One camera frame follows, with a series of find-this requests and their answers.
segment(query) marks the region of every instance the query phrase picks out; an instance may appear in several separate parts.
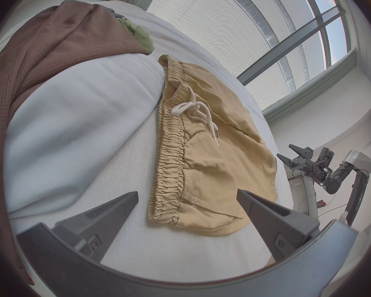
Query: bed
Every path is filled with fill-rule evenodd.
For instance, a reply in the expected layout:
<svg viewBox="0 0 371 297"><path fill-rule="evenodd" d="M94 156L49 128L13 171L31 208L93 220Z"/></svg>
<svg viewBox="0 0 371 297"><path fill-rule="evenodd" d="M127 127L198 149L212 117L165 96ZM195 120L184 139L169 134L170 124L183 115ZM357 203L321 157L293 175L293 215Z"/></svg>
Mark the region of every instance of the bed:
<svg viewBox="0 0 371 297"><path fill-rule="evenodd" d="M152 61L158 60L160 55L169 54L175 60L195 63L214 73L237 94L250 111L270 151L274 155L278 153L272 133L257 103L236 77L203 47L169 23L139 7L122 1L98 3L125 15L149 32L155 46L155 51L148 56L151 65L154 65ZM25 103L31 102L33 98L31 95ZM173 282L220 280L263 268L271 255L252 224L228 236L206 237L148 221L147 206L155 170L157 113L157 107L153 107L146 120L143 120L124 144L121 143L122 146L110 156L99 173L91 177L93 180L72 205L23 217L10 215L14 236L38 222L52 228L59 220L91 209L126 192L138 191L139 203L109 248L102 264L131 275ZM275 185L277 203L292 209L290 186L280 162ZM30 273L34 281L38 282L33 271Z"/></svg>

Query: window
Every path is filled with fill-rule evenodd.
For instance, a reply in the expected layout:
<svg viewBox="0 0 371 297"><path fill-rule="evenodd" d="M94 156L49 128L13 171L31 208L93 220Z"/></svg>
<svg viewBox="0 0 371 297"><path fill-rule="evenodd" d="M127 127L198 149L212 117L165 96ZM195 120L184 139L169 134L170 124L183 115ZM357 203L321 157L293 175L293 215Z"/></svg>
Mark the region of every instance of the window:
<svg viewBox="0 0 371 297"><path fill-rule="evenodd" d="M332 9L335 6L334 0L153 0L148 12L207 49L239 78L263 110L346 55L345 31L339 9ZM330 19L319 25L319 32L310 32L281 58L273 56L275 60L263 70L242 80L264 55L274 53L278 44L303 32L323 13Z"/></svg>

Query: white drawstring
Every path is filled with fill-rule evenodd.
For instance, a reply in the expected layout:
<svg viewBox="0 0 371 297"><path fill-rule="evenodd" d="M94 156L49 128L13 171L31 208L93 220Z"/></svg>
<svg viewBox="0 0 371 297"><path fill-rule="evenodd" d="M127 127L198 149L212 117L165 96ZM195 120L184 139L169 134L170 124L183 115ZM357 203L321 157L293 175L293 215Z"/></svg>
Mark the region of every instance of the white drawstring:
<svg viewBox="0 0 371 297"><path fill-rule="evenodd" d="M177 106L174 106L172 108L172 114L174 116L179 116L183 112L185 112L185 114L190 119L202 122L203 124L206 124L208 126L209 131L212 134L213 139L216 142L217 146L220 147L218 145L218 142L217 142L218 127L216 126L216 124L212 120L212 115L210 114L209 108L203 102L196 101L195 94L194 94L192 88L188 85L186 85L186 86L188 87L188 90L189 90L189 93L190 93L190 95L189 95L190 96L190 98L189 98L190 101L189 102L183 102L183 103L180 103Z"/></svg>

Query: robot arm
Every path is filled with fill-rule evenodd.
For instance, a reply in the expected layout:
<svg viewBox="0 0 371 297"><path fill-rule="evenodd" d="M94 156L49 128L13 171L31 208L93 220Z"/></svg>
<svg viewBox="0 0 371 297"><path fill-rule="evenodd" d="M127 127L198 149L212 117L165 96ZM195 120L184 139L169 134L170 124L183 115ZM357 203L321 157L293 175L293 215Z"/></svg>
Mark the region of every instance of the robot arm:
<svg viewBox="0 0 371 297"><path fill-rule="evenodd" d="M352 170L356 171L356 179L353 184L351 196L341 220L346 221L348 225L353 223L359 210L361 201L366 191L368 179L371 173L371 158L357 150L350 150L343 159L341 165L336 171L332 171L328 166L334 156L334 153L326 147L323 147L316 161L312 161L313 150L309 147L300 148L290 144L289 147L299 156L289 159L283 155L277 154L278 158L291 170L299 170L303 176L323 186L329 194L335 194L340 188L342 182Z"/></svg>

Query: green garment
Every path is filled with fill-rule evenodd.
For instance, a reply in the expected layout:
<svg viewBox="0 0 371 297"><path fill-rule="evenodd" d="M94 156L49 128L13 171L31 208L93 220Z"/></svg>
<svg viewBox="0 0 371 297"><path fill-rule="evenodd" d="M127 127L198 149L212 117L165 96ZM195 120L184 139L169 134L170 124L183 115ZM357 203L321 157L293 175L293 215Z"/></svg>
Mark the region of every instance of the green garment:
<svg viewBox="0 0 371 297"><path fill-rule="evenodd" d="M144 28L134 24L126 17L123 17L121 19L118 18L118 21L120 21L124 25L124 27L126 27L129 32L132 33L133 37L137 39L143 47L145 47L149 54L153 52L153 50L155 49L153 40L151 39L150 34L148 34L148 32L144 30Z"/></svg>

